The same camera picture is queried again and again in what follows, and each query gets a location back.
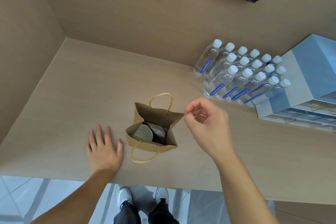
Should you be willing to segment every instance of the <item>hand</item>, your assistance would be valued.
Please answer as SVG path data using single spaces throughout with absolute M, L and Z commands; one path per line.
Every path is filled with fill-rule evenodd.
M 110 127 L 105 127 L 105 144 L 100 125 L 96 126 L 96 130 L 96 140 L 93 130 L 90 129 L 88 133 L 89 138 L 85 141 L 85 150 L 89 159 L 91 172 L 94 173 L 100 169 L 109 169 L 111 174 L 114 175 L 118 171 L 123 159 L 124 144 L 119 138 L 117 150 L 115 150 L 112 145 Z
M 225 111 L 205 98 L 198 98 L 188 104 L 184 114 L 195 141 L 213 160 L 234 152 Z

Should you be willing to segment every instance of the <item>foot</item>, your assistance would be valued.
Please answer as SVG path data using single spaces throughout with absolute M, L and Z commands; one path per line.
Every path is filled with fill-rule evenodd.
M 123 187 L 123 188 L 119 189 L 119 191 L 118 191 L 117 205 L 121 209 L 123 207 L 123 205 L 125 205 L 127 203 L 132 204 L 132 194 L 127 187 Z
M 168 194 L 167 188 L 158 187 L 156 189 L 156 193 L 155 193 L 156 204 L 158 204 L 161 201 L 161 199 L 164 199 L 167 204 L 169 203 L 169 194 Z

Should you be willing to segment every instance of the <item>tile floor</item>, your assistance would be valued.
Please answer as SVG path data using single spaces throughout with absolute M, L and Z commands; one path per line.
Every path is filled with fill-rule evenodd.
M 29 224 L 80 187 L 83 182 L 0 176 L 0 224 Z M 129 186 L 133 204 L 140 210 L 142 223 L 155 207 L 156 187 Z M 108 184 L 99 199 L 90 224 L 112 224 L 119 212 L 118 184 Z M 180 224 L 230 224 L 221 192 L 168 189 L 169 210 Z M 267 201 L 274 210 L 274 202 Z

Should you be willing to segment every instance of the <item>bag handle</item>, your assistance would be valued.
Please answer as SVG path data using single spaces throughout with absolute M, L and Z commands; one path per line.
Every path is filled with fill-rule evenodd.
M 170 105 L 169 105 L 169 107 L 168 107 L 168 109 L 167 109 L 167 111 L 166 111 L 166 114 L 167 114 L 167 113 L 170 111 L 171 105 L 173 104 L 173 96 L 172 96 L 170 93 L 161 93 L 161 94 L 156 95 L 156 96 L 153 97 L 151 100 L 149 100 L 149 107 L 152 108 L 152 107 L 151 107 L 151 102 L 153 101 L 153 99 L 155 99 L 155 98 L 157 98 L 157 97 L 159 97 L 159 96 L 162 96 L 162 95 L 170 95 Z
M 132 150 L 131 150 L 131 158 L 132 158 L 132 161 L 135 162 L 135 163 L 140 163 L 140 164 L 142 164 L 142 163 L 148 163 L 148 162 L 151 162 L 152 160 L 154 160 L 154 159 L 157 157 L 157 155 L 159 154 L 159 150 L 160 150 L 160 146 L 159 146 L 159 145 L 157 146 L 157 152 L 156 152 L 156 154 L 154 155 L 153 158 L 151 158 L 151 159 L 149 159 L 149 160 L 144 160 L 144 161 L 135 160 L 135 159 L 133 158 L 133 151 L 135 150 L 135 148 L 136 148 L 140 143 L 142 143 L 142 141 L 139 140 L 139 141 L 135 144 L 135 146 L 132 148 Z

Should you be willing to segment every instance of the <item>shoe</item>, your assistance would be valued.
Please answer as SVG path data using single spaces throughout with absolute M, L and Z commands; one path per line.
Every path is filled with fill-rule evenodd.
M 156 204 L 158 204 L 161 201 L 161 199 L 164 199 L 166 201 L 166 204 L 169 204 L 169 194 L 167 188 L 158 187 L 156 189 L 155 193 Z
M 127 203 L 132 204 L 132 194 L 127 187 L 119 189 L 117 194 L 117 205 L 120 209 Z

